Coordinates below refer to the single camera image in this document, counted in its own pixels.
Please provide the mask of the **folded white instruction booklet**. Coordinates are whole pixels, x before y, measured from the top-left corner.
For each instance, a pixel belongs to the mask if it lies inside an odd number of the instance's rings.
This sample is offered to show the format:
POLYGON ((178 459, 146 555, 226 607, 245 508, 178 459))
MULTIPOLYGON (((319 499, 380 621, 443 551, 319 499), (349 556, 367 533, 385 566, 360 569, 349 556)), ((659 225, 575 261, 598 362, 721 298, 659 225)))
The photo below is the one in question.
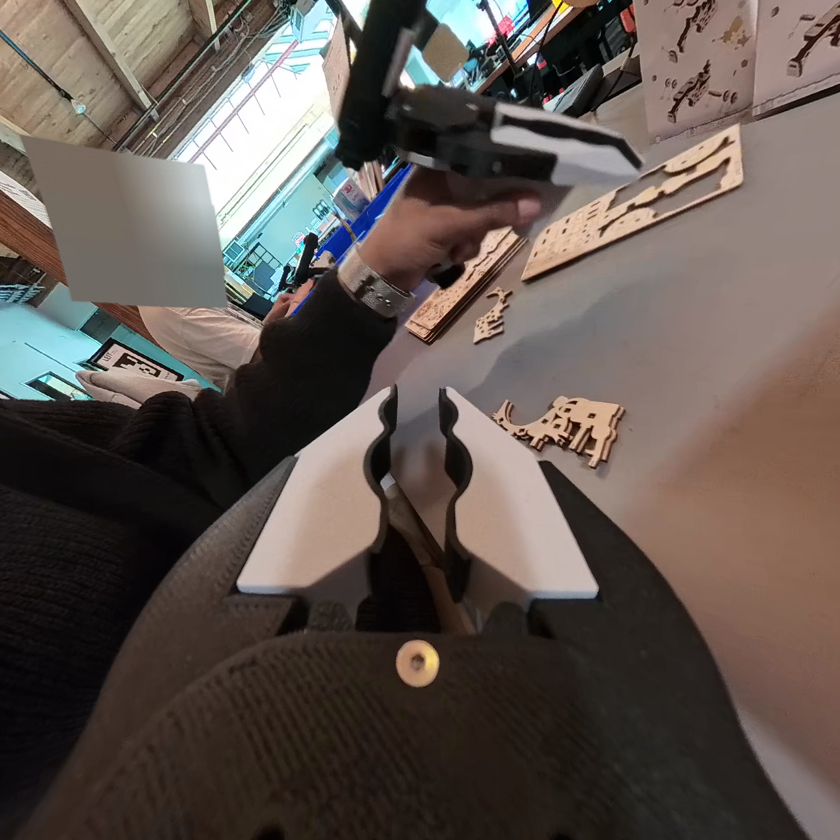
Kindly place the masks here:
POLYGON ((643 1, 634 11, 652 141, 838 87, 838 1, 643 1))

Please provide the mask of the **colourful cardboard box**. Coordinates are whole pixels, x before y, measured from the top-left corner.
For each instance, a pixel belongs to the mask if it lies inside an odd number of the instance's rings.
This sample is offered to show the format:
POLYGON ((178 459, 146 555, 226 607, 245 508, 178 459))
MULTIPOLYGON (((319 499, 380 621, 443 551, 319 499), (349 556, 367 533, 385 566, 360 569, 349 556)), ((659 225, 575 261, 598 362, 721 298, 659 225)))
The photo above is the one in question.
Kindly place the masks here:
POLYGON ((370 205, 370 199, 352 178, 339 185, 332 195, 332 202, 350 222, 358 219, 370 205))

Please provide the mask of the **silver mesh wristwatch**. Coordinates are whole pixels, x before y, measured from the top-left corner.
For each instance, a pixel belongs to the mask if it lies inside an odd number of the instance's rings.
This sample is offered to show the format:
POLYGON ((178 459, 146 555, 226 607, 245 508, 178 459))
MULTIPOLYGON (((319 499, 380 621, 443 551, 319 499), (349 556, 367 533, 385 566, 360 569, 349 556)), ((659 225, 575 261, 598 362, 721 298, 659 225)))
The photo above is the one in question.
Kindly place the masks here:
POLYGON ((352 245, 338 265, 337 278, 344 291, 361 306, 386 320, 397 320, 416 302, 409 291, 400 290, 370 268, 352 245))

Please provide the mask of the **small curved wooden puzzle piece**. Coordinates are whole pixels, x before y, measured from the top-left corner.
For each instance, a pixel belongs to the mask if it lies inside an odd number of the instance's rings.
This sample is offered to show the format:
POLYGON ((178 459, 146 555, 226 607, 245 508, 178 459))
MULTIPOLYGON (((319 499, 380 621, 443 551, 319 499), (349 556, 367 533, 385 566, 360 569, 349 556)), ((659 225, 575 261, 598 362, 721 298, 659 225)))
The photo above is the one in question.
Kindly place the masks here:
POLYGON ((512 295, 512 290, 503 290, 500 287, 486 293, 486 298, 494 298, 495 303, 485 314, 476 319, 473 344, 490 340, 504 333, 505 310, 510 305, 512 295))

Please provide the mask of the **wooden puzzle sheet with cutouts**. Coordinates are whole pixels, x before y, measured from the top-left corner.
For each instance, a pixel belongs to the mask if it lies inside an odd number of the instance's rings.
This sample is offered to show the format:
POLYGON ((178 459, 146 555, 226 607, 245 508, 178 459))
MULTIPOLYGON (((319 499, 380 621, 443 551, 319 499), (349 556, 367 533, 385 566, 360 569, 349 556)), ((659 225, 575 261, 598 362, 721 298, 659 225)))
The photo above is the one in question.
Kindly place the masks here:
POLYGON ((743 182, 740 127, 719 132, 549 224, 521 275, 533 282, 578 259, 685 214, 743 182))

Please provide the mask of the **person's left hand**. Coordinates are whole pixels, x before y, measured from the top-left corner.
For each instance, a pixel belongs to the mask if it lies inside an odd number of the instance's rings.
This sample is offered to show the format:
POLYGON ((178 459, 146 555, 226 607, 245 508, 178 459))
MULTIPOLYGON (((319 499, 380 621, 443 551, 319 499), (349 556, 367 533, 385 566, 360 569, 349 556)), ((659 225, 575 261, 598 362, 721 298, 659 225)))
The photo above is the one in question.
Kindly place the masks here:
POLYGON ((416 168, 358 253, 374 273, 410 291, 435 266, 476 257, 489 232, 529 226, 541 211, 541 197, 534 192, 491 195, 466 178, 416 168))

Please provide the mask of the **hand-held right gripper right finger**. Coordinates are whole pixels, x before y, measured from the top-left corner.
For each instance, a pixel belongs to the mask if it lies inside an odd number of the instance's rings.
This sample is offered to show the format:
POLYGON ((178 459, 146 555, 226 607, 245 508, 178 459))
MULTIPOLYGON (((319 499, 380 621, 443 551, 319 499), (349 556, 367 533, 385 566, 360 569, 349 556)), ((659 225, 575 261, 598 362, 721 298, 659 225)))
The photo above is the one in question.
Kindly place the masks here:
POLYGON ((599 586, 540 462, 449 386, 438 392, 447 504, 444 572, 465 604, 592 600, 599 586))

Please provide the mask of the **grey jacket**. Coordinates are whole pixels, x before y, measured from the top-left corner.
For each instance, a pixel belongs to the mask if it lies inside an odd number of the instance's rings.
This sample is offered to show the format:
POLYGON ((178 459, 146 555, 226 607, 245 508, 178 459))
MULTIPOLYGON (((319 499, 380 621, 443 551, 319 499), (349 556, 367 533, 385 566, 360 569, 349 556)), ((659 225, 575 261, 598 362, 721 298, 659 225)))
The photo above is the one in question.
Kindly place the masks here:
POLYGON ((175 392, 196 399, 203 389, 196 380, 166 381, 124 369, 79 371, 76 378, 81 388, 94 400, 139 408, 152 397, 175 392))

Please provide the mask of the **person's left forearm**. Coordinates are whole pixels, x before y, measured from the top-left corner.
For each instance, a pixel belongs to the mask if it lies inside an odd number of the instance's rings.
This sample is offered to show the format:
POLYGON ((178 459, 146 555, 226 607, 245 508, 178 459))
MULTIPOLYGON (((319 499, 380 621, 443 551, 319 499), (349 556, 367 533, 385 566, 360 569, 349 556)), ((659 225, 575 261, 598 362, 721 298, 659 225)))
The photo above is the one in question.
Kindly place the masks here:
POLYGON ((223 394, 195 400, 213 454, 207 487, 230 504, 362 401, 396 321, 354 295, 331 269, 288 318, 264 328, 259 358, 223 394))

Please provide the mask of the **stack of wooden puzzle sheets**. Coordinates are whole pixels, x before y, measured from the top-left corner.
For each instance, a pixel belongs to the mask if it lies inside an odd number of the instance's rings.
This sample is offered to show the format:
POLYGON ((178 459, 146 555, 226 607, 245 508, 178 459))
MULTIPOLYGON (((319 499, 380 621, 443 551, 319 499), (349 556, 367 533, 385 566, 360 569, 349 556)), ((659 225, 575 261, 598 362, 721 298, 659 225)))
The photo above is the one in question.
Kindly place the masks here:
POLYGON ((510 227, 489 233, 478 256, 465 263, 461 277, 452 286, 438 289, 426 299, 408 319, 405 329, 425 343, 435 341, 528 242, 510 227))

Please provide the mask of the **person's beige trousers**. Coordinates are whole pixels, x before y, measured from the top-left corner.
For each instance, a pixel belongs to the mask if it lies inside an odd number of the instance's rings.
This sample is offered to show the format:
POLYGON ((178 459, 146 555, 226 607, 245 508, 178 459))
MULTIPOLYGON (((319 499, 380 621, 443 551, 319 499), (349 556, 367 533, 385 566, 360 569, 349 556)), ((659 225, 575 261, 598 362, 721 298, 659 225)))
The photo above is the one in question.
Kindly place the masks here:
POLYGON ((475 634, 476 627, 466 608, 456 603, 449 592, 443 569, 443 551, 424 520, 390 472, 381 480, 381 487, 385 494, 388 522, 402 535, 421 568, 442 630, 458 636, 475 634))

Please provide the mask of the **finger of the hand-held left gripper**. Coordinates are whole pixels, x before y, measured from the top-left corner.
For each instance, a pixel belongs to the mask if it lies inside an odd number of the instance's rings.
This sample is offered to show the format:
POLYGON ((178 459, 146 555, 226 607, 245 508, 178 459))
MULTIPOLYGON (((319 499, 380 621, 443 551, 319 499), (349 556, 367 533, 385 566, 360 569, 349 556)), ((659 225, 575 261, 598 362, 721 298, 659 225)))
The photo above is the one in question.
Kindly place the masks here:
POLYGON ((561 157, 557 156, 553 167, 553 184, 556 186, 604 185, 623 186, 632 183, 641 175, 642 161, 629 161, 621 156, 607 157, 561 157))
POLYGON ((544 152, 556 172, 639 172, 644 159, 619 133, 564 115, 514 105, 497 105, 491 141, 544 152))

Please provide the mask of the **wooden elephant puzzle model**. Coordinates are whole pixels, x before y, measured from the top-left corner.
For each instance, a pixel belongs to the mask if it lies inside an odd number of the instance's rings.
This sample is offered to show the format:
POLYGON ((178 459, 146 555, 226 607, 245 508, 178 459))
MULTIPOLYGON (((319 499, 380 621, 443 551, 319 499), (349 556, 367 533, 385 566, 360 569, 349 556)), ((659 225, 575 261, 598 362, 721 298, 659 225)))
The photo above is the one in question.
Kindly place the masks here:
POLYGON ((507 434, 540 452, 547 445, 586 459, 591 469, 608 462, 617 440, 617 427, 626 409, 615 403, 560 395, 529 423, 513 417, 514 405, 505 401, 490 418, 507 434))

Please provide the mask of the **person's black sweater torso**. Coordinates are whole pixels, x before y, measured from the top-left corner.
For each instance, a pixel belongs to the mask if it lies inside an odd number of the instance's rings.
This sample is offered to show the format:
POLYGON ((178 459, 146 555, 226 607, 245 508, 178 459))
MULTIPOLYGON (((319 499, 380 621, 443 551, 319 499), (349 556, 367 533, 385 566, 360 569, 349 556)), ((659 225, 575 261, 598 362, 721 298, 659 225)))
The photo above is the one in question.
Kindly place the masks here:
POLYGON ((251 387, 138 409, 2 405, 2 838, 65 762, 173 563, 287 455, 285 407, 251 387))

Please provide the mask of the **framed marker poster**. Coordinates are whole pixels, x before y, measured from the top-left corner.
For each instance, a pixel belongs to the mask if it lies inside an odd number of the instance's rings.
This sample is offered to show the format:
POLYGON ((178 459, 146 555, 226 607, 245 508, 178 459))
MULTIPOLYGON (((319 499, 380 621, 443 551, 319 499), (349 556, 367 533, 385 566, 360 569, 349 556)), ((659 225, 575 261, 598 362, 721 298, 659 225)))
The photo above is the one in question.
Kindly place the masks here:
POLYGON ((161 382, 183 382, 185 377, 162 362, 110 338, 87 363, 102 371, 129 371, 147 375, 161 382))

